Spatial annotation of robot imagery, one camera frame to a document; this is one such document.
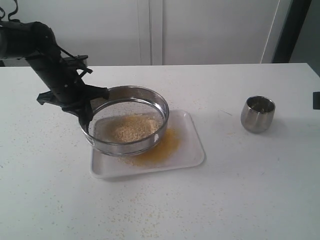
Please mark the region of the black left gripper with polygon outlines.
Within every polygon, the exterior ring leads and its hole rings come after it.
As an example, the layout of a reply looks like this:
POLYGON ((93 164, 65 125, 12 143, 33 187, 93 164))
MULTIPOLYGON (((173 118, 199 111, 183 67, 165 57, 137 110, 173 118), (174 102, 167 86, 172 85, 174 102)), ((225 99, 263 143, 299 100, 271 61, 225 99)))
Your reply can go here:
POLYGON ((87 126, 93 119, 93 108, 90 100, 109 99, 107 87, 98 87, 84 84, 82 75, 91 73, 85 65, 69 66, 59 57, 53 61, 48 56, 37 54, 35 56, 35 73, 40 77, 49 91, 40 93, 37 97, 41 105, 48 103, 61 107, 64 112, 78 117, 81 127, 87 126))

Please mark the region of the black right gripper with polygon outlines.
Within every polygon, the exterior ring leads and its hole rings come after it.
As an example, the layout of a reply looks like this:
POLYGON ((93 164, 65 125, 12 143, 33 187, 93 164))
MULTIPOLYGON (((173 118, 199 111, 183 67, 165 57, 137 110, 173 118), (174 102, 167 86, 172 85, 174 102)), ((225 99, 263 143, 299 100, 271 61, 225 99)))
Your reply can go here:
POLYGON ((320 92, 313 92, 313 109, 314 110, 320 110, 320 92))

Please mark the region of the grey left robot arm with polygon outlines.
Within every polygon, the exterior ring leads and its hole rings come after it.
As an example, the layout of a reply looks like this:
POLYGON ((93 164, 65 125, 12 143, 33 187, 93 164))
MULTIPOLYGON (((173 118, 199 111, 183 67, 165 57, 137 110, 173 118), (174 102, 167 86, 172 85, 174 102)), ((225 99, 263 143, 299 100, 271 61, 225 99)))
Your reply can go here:
POLYGON ((86 63, 88 56, 74 56, 61 48, 52 29, 41 22, 1 21, 0 58, 26 60, 49 89, 37 101, 61 107, 81 126, 88 127, 93 120, 92 101, 109 98, 106 87, 83 82, 82 77, 93 72, 86 63))

